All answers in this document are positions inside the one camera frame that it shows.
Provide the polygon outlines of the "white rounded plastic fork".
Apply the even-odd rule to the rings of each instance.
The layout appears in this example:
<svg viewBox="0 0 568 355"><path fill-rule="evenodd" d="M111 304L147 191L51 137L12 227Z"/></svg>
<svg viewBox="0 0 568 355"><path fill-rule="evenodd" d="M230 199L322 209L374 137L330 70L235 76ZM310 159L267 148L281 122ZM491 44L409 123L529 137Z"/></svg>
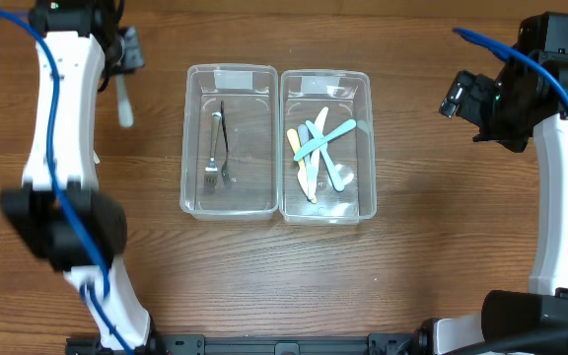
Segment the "white rounded plastic fork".
<svg viewBox="0 0 568 355"><path fill-rule="evenodd" d="M115 76L115 86L119 124L124 128L131 127L134 123L134 114L123 75Z"/></svg>

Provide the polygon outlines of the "yellow plastic knife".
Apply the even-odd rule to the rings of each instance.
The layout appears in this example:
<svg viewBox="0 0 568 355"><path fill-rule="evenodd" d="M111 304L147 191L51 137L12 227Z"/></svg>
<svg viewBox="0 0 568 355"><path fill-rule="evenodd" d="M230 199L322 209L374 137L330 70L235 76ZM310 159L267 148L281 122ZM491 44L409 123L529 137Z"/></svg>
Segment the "yellow plastic knife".
<svg viewBox="0 0 568 355"><path fill-rule="evenodd" d="M301 143L300 143L298 131L294 128L290 128L290 129L287 130L286 135L287 135L289 144L290 144L290 146L293 150L293 153L296 154L301 148ZM315 197L311 197L310 193L309 193L308 174L307 174L306 164L305 164L304 161L298 161L297 165L298 165L298 172L297 172L298 183L300 184L300 187L303 190L303 192L305 193L307 199L309 201L311 201L312 203L316 204L318 202L317 199Z"/></svg>

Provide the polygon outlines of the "pale grey-blue plastic knife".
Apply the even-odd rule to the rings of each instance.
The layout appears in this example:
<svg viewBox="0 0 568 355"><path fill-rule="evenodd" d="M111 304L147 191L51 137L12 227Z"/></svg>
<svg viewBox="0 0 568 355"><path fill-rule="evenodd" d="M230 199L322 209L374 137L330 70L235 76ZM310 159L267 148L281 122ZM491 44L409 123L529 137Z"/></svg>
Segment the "pale grey-blue plastic knife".
<svg viewBox="0 0 568 355"><path fill-rule="evenodd" d="M308 127L305 124L300 124L298 126L298 134L299 134L301 145L305 145L309 141L309 136L310 136ZM315 196L311 192L311 183L310 183L310 177L311 177L310 176L310 172L311 172L310 156L307 155L303 159L303 162L305 163L305 167L306 167L308 198L310 200L314 200Z"/></svg>

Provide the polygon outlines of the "black handled metal fork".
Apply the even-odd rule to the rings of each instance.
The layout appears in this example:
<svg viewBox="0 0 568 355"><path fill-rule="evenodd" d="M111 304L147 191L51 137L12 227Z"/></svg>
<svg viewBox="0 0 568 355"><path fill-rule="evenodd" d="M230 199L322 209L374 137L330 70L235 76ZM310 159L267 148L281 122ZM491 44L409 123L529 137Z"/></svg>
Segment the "black handled metal fork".
<svg viewBox="0 0 568 355"><path fill-rule="evenodd" d="M224 136L224 142L225 142L225 161L224 161L224 164L222 166L221 175L222 175L222 178L223 178L224 186L227 189L231 189L232 188L232 180L231 180L231 177L230 177L230 172L229 172L229 167L228 167L230 150L229 150L229 140L228 140L228 134L227 134L227 125L226 125L226 118L225 118L225 104L224 104L224 102L221 102L220 114L221 114L221 124L222 124L222 130L223 130L223 136Z"/></svg>

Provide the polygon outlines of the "large metal fork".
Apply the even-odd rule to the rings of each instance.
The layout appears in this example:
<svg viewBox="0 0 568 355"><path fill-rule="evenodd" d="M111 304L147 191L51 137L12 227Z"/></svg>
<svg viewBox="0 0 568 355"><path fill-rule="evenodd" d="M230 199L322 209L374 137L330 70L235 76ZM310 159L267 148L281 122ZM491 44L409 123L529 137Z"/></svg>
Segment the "large metal fork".
<svg viewBox="0 0 568 355"><path fill-rule="evenodd" d="M204 189L209 193L214 192L218 180L218 167L216 165L215 157L221 122L222 113L220 111L213 112L211 119L209 161L205 167L204 173Z"/></svg>

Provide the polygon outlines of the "white plastic knife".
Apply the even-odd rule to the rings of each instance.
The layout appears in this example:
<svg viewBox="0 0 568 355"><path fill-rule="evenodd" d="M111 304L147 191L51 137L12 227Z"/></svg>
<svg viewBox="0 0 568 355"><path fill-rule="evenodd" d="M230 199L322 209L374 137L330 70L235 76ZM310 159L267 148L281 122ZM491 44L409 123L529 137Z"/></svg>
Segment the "white plastic knife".
<svg viewBox="0 0 568 355"><path fill-rule="evenodd" d="M319 131L323 130L324 123L328 114L328 107L323 107L316 120L315 126ZM317 202L317 180L319 175L320 166L320 150L315 149L312 154L307 156L307 175L308 175L308 188L309 188L309 198L313 203Z"/></svg>

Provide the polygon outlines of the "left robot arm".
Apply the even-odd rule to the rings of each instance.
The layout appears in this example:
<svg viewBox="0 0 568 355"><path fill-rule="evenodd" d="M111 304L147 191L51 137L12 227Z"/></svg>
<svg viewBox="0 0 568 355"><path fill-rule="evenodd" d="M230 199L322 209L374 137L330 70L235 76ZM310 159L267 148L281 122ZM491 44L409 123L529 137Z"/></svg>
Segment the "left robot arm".
<svg viewBox="0 0 568 355"><path fill-rule="evenodd" d="M162 354L166 347L130 283L123 208L99 189L96 100L117 87L118 119L133 122L124 78L143 65L119 1L38 1L0 18L34 40L39 64L35 134L22 184L0 193L8 223L31 253L78 292L99 336L69 340L69 354Z"/></svg>

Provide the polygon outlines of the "mint green plastic knife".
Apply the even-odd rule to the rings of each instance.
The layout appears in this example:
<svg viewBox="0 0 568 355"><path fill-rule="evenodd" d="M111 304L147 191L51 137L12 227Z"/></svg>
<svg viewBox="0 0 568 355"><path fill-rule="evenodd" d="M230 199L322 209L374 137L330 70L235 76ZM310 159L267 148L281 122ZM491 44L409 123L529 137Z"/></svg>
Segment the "mint green plastic knife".
<svg viewBox="0 0 568 355"><path fill-rule="evenodd" d="M329 143L330 141L346 134L347 132L353 130L357 126L357 122L354 119L348 119L341 123L338 127L334 128L327 135L320 138L313 138L306 144L302 145L301 148L295 153L294 160L299 162L309 154L313 153L314 150L319 149L322 145Z"/></svg>

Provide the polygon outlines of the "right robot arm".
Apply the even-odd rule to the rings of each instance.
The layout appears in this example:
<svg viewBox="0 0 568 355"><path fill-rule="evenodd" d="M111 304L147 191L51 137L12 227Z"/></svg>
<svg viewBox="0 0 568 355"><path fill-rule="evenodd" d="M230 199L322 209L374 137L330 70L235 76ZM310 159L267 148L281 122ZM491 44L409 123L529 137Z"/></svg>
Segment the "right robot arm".
<svg viewBox="0 0 568 355"><path fill-rule="evenodd" d="M493 290L481 310L425 323L418 354L568 354L568 49L488 42L504 62L496 79L460 72L440 111L478 129L478 139L539 165L537 247L525 292Z"/></svg>

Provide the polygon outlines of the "light blue plastic knife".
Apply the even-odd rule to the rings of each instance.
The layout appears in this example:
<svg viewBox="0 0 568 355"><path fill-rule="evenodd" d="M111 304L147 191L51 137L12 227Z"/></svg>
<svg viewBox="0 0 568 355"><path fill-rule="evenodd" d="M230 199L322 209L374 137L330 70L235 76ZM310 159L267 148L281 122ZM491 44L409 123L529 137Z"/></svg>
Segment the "light blue plastic knife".
<svg viewBox="0 0 568 355"><path fill-rule="evenodd" d="M322 134L322 131L319 131L314 122L310 122L309 120L306 121L306 126L308 127L310 133L313 135L313 138L320 138L323 137L324 135ZM336 166L334 164L334 162L332 161L328 151L327 151L327 144L322 145L319 148L320 154L324 160L325 166L327 168L329 177L331 179L332 182L332 186L334 187L334 189L336 191L342 191L345 187L344 182L341 178L341 176L338 174L338 171L336 169Z"/></svg>

